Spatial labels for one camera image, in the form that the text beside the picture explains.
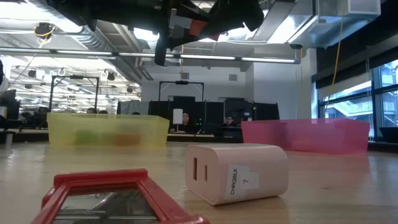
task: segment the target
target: workstation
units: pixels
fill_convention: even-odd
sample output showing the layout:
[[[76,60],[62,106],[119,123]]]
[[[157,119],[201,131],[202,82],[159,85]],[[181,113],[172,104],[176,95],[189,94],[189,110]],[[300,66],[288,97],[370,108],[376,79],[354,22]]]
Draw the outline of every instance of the workstation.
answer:
[[[0,0],[2,223],[397,223],[397,8]]]

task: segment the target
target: wooden table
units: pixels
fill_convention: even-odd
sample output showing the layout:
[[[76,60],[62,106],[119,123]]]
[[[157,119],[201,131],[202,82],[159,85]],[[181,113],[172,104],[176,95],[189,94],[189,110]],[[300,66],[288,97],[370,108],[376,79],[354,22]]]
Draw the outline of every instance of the wooden table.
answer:
[[[281,197],[212,207],[187,190],[187,143],[152,148],[13,144],[0,151],[2,224],[29,223],[55,174],[145,168],[191,214],[212,223],[398,223],[398,155],[329,156],[288,152],[289,190]]]

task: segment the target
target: person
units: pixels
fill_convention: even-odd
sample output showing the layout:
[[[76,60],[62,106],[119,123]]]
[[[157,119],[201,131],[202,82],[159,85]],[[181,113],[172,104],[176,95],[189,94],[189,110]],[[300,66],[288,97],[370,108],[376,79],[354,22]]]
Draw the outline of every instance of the person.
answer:
[[[88,108],[87,113],[97,113],[97,111],[94,108]]]
[[[221,125],[223,128],[237,127],[232,116],[225,117],[225,123]]]
[[[192,119],[189,118],[188,113],[184,113],[182,115],[182,124],[178,125],[178,130],[177,130],[177,125],[175,124],[172,129],[170,129],[171,133],[192,133],[195,131],[195,127],[193,125]]]

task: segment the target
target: sticker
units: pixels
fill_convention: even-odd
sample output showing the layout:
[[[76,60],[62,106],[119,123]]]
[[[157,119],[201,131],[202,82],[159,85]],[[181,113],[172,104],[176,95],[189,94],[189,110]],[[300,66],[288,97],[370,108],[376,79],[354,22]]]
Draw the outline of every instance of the sticker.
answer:
[[[243,200],[247,190],[259,189],[259,174],[248,166],[229,165],[225,199]]]

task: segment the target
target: pipe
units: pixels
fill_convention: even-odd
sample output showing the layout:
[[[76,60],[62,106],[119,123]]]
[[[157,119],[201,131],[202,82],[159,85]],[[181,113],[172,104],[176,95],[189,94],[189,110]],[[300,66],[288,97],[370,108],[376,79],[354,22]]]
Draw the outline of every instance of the pipe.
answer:
[[[63,22],[68,21],[70,22],[71,26],[75,26],[75,24],[72,21],[69,21],[66,17],[61,15],[57,10],[47,5],[46,0],[30,0],[29,2],[32,3],[34,6],[38,7],[39,9],[43,10],[44,12],[53,15],[53,17],[56,20]],[[92,32],[87,28],[87,26],[84,26],[81,31],[81,34],[85,36],[73,36],[73,38],[79,41],[85,47],[87,47],[88,50],[117,52],[117,49],[109,43],[106,37],[99,30]],[[117,67],[121,71],[121,74],[127,80],[136,83],[141,82],[142,77],[137,71],[137,68],[134,68],[134,66],[128,63],[125,58],[117,57],[114,60],[106,60],[106,61]]]

